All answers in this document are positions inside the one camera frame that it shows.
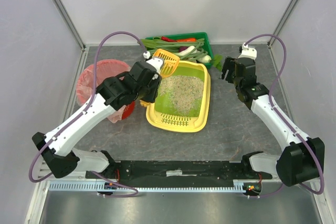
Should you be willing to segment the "yellow green litter box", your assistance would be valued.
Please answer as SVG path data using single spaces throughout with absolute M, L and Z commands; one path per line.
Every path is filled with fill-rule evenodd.
M 154 127 L 180 133 L 194 133 L 202 130 L 208 118 L 210 93 L 211 93 L 211 77 L 207 68 L 200 63 L 189 61 L 180 61 L 177 69 L 171 76 L 195 76 L 204 81 L 203 98 L 199 116 L 177 116 L 170 115 L 155 109 L 155 103 L 146 107 L 146 119 Z

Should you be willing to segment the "orange litter scoop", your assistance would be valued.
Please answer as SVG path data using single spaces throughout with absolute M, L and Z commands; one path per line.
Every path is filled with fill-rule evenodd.
M 162 77 L 162 79 L 170 77 L 175 72 L 175 70 L 177 69 L 179 61 L 180 61 L 180 58 L 178 56 L 176 56 L 176 55 L 174 55 L 174 54 L 172 54 L 168 51 L 165 51 L 163 49 L 158 49 L 153 56 L 158 57 L 158 58 L 162 58 L 164 60 L 164 66 L 161 70 L 161 73 L 157 73 L 156 69 L 153 70 L 152 79 L 155 79 L 155 77 L 154 77 L 155 74 L 159 74 Z M 148 105 L 150 105 L 150 103 L 144 102 L 142 100 L 140 100 L 140 104 L 143 107 L 147 107 Z

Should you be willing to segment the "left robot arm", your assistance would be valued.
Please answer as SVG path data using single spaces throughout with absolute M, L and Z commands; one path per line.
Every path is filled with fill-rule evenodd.
M 164 61 L 154 57 L 136 62 L 130 71 L 109 77 L 96 88 L 91 98 L 63 124 L 32 140 L 56 178 L 73 171 L 104 171 L 112 158 L 106 151 L 88 152 L 74 146 L 99 122 L 137 99 L 155 101 Z

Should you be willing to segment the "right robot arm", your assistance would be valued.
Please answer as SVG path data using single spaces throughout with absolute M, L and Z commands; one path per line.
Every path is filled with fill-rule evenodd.
M 238 99 L 257 115 L 276 138 L 281 155 L 254 152 L 244 155 L 248 169 L 278 177 L 286 186 L 322 178 L 325 145 L 299 129 L 257 82 L 256 63 L 250 58 L 227 57 L 222 79 L 232 83 Z

